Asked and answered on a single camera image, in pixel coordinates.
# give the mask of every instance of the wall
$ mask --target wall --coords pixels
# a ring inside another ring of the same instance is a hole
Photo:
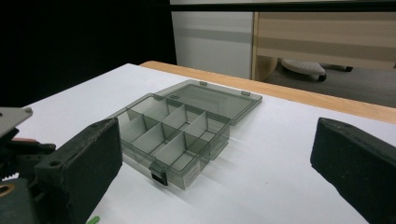
[[[171,4],[185,4],[171,0]],[[248,0],[190,0],[188,4],[250,3]],[[173,12],[177,64],[250,78],[252,13]]]

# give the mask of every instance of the wooden table edge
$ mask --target wooden table edge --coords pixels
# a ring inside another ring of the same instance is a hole
[[[310,91],[301,91],[259,81],[243,79],[241,77],[231,77],[169,63],[149,61],[140,64],[140,66],[180,75],[183,77],[191,77],[208,82],[218,83],[245,91],[253,91],[297,103],[318,106],[359,117],[396,123],[396,108],[392,107],[373,105]]]

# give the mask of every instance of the plastic organizer box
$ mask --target plastic organizer box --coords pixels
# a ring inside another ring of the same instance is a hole
[[[187,189],[228,144],[235,125],[260,95],[187,80],[149,93],[116,112],[125,156],[148,168],[153,179]]]

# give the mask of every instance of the wooden panel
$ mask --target wooden panel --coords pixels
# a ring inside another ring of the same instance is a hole
[[[260,13],[257,55],[395,70],[396,13]]]

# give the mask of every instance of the white table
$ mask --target white table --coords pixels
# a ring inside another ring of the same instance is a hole
[[[17,127],[18,137],[60,147],[141,96],[186,79],[125,64],[30,105],[34,114]],[[262,97],[188,190],[124,163],[92,216],[100,223],[366,223],[311,167],[317,121],[338,119],[394,146],[396,125]]]

